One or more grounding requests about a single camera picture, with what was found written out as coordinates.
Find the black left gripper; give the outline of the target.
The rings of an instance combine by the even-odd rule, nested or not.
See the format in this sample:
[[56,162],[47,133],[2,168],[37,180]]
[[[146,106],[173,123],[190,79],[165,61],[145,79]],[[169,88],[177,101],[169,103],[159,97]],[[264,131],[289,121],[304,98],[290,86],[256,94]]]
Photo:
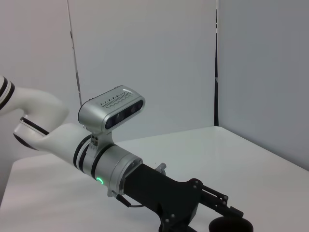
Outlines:
[[240,210],[227,206],[228,196],[193,178],[175,181],[142,164],[124,180],[124,194],[155,212],[160,232],[192,232],[189,226],[198,204],[224,217],[243,218]]

